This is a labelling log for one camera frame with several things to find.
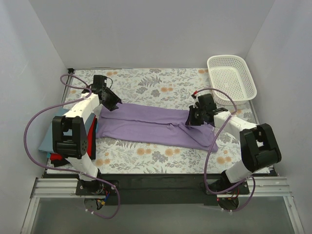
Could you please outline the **purple t shirt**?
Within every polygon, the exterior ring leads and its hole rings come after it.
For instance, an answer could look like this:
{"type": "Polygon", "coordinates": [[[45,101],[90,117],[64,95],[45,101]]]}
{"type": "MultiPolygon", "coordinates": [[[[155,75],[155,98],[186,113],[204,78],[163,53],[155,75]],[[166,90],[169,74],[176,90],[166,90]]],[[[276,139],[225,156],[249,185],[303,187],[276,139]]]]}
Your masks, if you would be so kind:
{"type": "Polygon", "coordinates": [[[118,109],[102,108],[96,137],[218,151],[211,125],[186,126],[188,111],[124,103],[118,109]]]}

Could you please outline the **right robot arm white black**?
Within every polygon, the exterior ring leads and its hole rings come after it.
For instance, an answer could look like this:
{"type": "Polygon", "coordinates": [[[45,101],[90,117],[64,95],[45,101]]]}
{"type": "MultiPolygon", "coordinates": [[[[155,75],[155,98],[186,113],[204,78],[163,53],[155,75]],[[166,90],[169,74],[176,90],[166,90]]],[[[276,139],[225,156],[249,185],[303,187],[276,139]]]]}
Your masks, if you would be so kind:
{"type": "Polygon", "coordinates": [[[282,155],[270,125],[247,122],[225,108],[217,108],[211,94],[198,96],[193,93],[192,98],[196,102],[189,107],[186,125],[207,123],[219,131],[226,131],[240,142],[241,160],[224,170],[215,182],[209,184],[205,181],[208,192],[231,194],[253,173],[281,161],[282,155]]]}

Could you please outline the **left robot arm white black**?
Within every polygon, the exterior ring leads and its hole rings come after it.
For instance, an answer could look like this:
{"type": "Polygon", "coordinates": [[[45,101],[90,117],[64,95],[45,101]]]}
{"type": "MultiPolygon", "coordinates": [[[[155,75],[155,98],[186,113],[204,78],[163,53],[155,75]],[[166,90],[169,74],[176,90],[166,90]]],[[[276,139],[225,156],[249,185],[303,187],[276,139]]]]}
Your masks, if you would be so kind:
{"type": "Polygon", "coordinates": [[[62,116],[52,120],[53,151],[65,158],[79,174],[88,181],[87,189],[93,195],[103,191],[104,184],[98,177],[98,168],[87,154],[88,137],[85,123],[94,110],[102,105],[109,111],[118,109],[121,99],[107,86],[109,78],[94,75],[93,82],[83,89],[74,106],[62,116]]]}

